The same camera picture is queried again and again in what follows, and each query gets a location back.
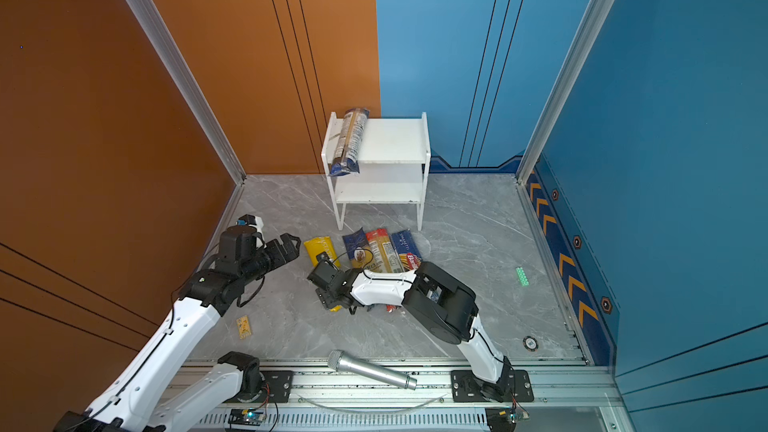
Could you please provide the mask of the yellow Pastatime spaghetti bag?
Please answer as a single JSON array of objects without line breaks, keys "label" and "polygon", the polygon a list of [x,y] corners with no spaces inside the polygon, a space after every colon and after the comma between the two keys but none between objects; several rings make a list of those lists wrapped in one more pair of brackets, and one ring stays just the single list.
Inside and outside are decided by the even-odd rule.
[{"label": "yellow Pastatime spaghetti bag", "polygon": [[314,264],[314,268],[319,261],[329,261],[335,267],[337,267],[335,264],[336,262],[335,249],[333,248],[333,245],[329,237],[313,238],[309,241],[306,241],[304,243],[304,246],[310,256],[310,259],[312,260],[312,263]]}]

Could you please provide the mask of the blue Ankara spaghetti bag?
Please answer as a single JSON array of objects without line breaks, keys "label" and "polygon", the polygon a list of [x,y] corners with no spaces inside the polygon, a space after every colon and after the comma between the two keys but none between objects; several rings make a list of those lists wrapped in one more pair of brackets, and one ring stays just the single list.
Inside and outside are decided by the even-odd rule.
[{"label": "blue Ankara spaghetti bag", "polygon": [[344,235],[342,239],[350,265],[356,269],[373,271],[375,255],[367,239],[366,232],[360,228],[355,232]]}]

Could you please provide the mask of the red-ended clear spaghetti bag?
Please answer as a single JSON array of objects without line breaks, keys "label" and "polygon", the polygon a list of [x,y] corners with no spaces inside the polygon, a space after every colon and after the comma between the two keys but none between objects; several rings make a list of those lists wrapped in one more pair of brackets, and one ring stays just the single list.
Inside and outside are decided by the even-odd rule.
[{"label": "red-ended clear spaghetti bag", "polygon": [[404,272],[404,269],[386,228],[367,232],[366,238],[373,254],[374,263],[374,269],[369,281],[373,285],[375,296],[381,298],[384,286],[388,284],[388,279],[382,279],[381,274],[395,274],[396,278],[398,278]]}]

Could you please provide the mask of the clear labelled spaghetti bag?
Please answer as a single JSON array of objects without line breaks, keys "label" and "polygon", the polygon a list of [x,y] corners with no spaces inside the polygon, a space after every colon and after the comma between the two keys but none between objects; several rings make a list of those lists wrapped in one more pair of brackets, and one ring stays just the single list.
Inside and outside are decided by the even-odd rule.
[{"label": "clear labelled spaghetti bag", "polygon": [[345,113],[331,162],[331,177],[360,172],[359,154],[369,115],[366,108],[354,108]]}]

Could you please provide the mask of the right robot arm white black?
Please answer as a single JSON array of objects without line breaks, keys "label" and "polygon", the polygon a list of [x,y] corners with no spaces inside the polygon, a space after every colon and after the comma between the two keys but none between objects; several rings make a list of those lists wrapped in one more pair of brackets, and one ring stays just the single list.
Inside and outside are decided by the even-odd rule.
[{"label": "right robot arm white black", "polygon": [[363,268],[340,270],[322,260],[308,280],[328,310],[354,312],[379,304],[404,308],[434,337],[458,347],[484,399],[504,402],[511,398],[513,368],[487,334],[475,292],[439,266],[423,262],[415,270],[380,273]]}]

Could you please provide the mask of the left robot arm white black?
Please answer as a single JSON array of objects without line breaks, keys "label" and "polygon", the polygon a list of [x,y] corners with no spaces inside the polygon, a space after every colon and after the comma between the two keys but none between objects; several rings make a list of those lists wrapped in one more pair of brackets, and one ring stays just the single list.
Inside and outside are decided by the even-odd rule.
[{"label": "left robot arm white black", "polygon": [[252,225],[221,236],[218,253],[181,287],[168,316],[133,361],[82,413],[67,412],[57,431],[188,431],[227,399],[258,399],[267,387],[258,358],[228,352],[203,378],[174,399],[161,397],[200,340],[245,287],[297,259],[299,237],[264,241]]}]

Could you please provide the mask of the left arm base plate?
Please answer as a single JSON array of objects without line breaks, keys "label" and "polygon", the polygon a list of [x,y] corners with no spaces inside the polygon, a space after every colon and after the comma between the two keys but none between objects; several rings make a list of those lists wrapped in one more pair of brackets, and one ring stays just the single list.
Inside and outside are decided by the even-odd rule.
[{"label": "left arm base plate", "polygon": [[294,372],[291,370],[261,371],[261,382],[253,392],[239,392],[228,398],[224,404],[262,404],[264,402],[285,404],[289,401],[293,386]]}]

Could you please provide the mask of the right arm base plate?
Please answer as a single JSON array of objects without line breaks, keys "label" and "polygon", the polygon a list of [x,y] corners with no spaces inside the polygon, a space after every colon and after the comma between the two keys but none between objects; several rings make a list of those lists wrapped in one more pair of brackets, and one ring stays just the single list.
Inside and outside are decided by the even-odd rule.
[{"label": "right arm base plate", "polygon": [[452,400],[456,403],[532,403],[535,400],[532,382],[525,370],[506,372],[501,384],[482,381],[469,370],[454,370],[450,379]]}]

